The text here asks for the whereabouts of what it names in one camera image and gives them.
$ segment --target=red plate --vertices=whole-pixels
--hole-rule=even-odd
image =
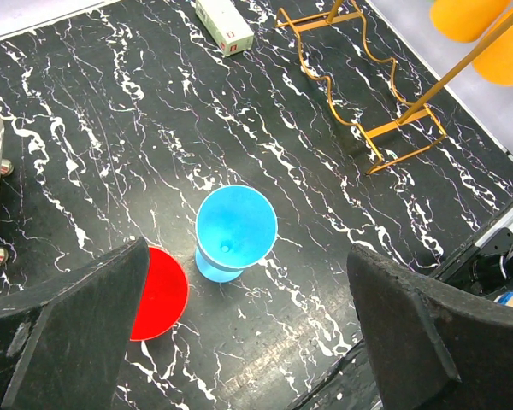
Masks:
[[[171,329],[185,311],[189,289],[188,278],[179,262],[150,247],[150,267],[131,340],[152,339]]]

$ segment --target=orange object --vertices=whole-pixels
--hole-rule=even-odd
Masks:
[[[510,0],[437,0],[430,17],[444,36],[461,43],[471,43],[509,4]]]
[[[512,13],[513,9],[503,15],[486,35],[490,35]],[[513,86],[513,26],[475,58],[473,67],[484,79],[492,83]]]

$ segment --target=marble pattern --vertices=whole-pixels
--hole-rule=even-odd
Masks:
[[[399,59],[398,88],[416,100],[433,76],[360,3],[375,54]],[[191,281],[179,324],[129,346],[113,408],[285,408],[360,338],[352,243],[429,274],[513,201],[513,163],[446,91],[432,103],[449,137],[365,176],[362,137],[333,120],[293,34],[274,29],[279,6],[309,15],[329,2],[236,4],[256,38],[227,59],[186,0],[114,3],[0,43],[4,154],[16,165],[0,198],[12,249],[0,295],[137,236]],[[370,128],[404,108],[360,36],[354,20],[307,33],[305,49],[312,69],[333,73],[342,115]],[[427,119],[381,142],[391,158],[436,132]],[[234,183],[270,199],[279,239],[240,280],[212,284],[194,266],[196,212]]]

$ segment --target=black object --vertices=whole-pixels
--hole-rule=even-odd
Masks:
[[[386,410],[513,408],[513,308],[358,245],[348,276]]]
[[[109,408],[148,264],[141,238],[0,297],[0,408]]]
[[[436,277],[473,295],[492,297],[513,290],[513,233],[498,229],[482,248],[468,247]]]
[[[486,293],[508,282],[513,287],[513,243],[507,252],[479,255],[471,266],[471,278]]]

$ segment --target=blue cup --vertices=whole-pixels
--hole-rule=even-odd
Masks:
[[[243,185],[212,192],[196,218],[196,265],[213,282],[229,282],[274,247],[277,217],[266,197]]]

